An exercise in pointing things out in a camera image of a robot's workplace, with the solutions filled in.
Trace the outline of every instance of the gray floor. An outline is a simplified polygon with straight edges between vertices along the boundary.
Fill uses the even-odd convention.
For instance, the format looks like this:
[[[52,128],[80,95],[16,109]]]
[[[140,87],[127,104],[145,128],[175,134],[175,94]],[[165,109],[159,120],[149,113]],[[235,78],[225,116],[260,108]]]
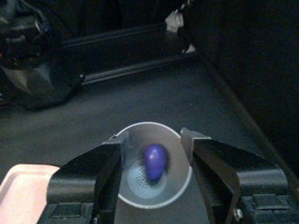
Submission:
[[[157,122],[260,153],[197,60],[82,87],[58,107],[0,108],[0,181],[17,164],[62,165],[125,126]]]

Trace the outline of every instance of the screw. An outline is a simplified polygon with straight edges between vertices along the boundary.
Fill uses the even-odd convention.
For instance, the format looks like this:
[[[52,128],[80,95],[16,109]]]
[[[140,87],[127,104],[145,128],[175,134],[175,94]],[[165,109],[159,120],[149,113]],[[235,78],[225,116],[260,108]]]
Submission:
[[[239,208],[233,208],[233,217],[237,222],[243,219],[243,212]]]

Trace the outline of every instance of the blue egg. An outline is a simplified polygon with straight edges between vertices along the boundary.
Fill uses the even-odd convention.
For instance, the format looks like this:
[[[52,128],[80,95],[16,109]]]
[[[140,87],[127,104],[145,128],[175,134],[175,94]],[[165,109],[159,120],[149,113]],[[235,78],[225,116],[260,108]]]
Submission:
[[[157,182],[167,164],[165,149],[160,144],[151,144],[144,150],[145,176],[149,182]]]

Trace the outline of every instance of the pink object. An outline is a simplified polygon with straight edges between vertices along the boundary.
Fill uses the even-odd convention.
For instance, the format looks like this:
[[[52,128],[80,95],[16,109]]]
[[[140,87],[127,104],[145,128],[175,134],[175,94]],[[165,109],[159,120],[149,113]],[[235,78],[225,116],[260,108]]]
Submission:
[[[18,164],[5,174],[0,185],[0,223],[34,224],[45,207],[46,187],[60,168]]]

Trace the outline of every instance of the black wall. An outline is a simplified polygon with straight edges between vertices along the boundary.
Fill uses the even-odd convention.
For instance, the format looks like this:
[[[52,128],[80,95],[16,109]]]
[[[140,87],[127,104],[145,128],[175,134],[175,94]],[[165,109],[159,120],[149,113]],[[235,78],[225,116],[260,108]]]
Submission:
[[[26,0],[62,39],[163,22],[184,0]]]
[[[299,1],[195,1],[185,24],[297,175]]]

